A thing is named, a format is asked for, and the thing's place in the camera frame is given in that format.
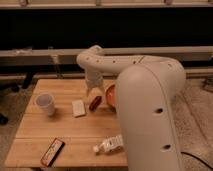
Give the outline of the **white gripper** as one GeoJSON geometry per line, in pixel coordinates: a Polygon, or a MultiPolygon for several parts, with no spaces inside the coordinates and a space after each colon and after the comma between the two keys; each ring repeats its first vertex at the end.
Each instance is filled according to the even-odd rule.
{"type": "Polygon", "coordinates": [[[91,90],[95,87],[99,87],[101,95],[104,96],[104,88],[101,87],[103,85],[103,76],[100,72],[86,70],[85,80],[88,87],[86,89],[87,97],[89,97],[91,90]]]}

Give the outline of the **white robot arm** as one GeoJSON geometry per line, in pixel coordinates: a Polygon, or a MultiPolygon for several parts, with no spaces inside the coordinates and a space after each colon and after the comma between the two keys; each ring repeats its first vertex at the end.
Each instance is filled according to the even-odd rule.
{"type": "Polygon", "coordinates": [[[173,58],[106,56],[92,46],[77,56],[85,70],[87,90],[103,87],[113,73],[115,106],[129,171],[184,171],[171,110],[171,99],[185,84],[186,73],[173,58]]]}

